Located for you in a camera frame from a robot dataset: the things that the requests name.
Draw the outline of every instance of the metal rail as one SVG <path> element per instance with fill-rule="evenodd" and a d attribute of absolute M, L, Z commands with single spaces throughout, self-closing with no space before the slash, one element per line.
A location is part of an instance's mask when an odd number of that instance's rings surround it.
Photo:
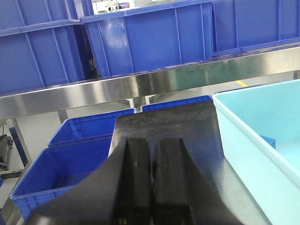
<path fill-rule="evenodd" d="M 300 70 L 300 44 L 0 97 L 0 120 Z"/>

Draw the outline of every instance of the reflective metal surface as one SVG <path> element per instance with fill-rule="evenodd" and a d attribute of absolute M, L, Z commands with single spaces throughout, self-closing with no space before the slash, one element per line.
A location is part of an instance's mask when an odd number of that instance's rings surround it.
<path fill-rule="evenodd" d="M 152 154 L 160 138 L 183 138 L 199 170 L 241 222 L 271 224 L 224 158 L 212 101 L 119 117 L 111 149 L 123 136 L 147 138 Z"/>
<path fill-rule="evenodd" d="M 0 97 L 0 120 L 300 70 L 300 45 Z"/>

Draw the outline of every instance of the light blue plastic bin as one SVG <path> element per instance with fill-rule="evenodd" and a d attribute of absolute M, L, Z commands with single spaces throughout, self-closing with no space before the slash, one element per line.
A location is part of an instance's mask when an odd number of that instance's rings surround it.
<path fill-rule="evenodd" d="M 300 80 L 218 93 L 224 155 L 273 225 L 300 222 Z M 276 140 L 276 149 L 260 135 Z"/>

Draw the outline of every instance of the stainless steel shelf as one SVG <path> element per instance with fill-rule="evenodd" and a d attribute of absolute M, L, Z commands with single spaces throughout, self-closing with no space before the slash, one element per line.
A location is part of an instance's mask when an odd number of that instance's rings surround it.
<path fill-rule="evenodd" d="M 0 97 L 0 120 L 300 70 L 300 44 Z"/>

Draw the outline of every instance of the blue tray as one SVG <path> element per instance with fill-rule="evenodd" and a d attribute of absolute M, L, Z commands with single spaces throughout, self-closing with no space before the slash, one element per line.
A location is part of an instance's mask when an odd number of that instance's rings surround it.
<path fill-rule="evenodd" d="M 216 0 L 214 55 L 300 41 L 298 0 Z"/>
<path fill-rule="evenodd" d="M 107 159 L 112 137 L 45 149 L 10 198 L 24 219 L 32 210 L 70 190 Z"/>
<path fill-rule="evenodd" d="M 99 74 L 211 59 L 212 1 L 183 0 L 81 18 Z"/>

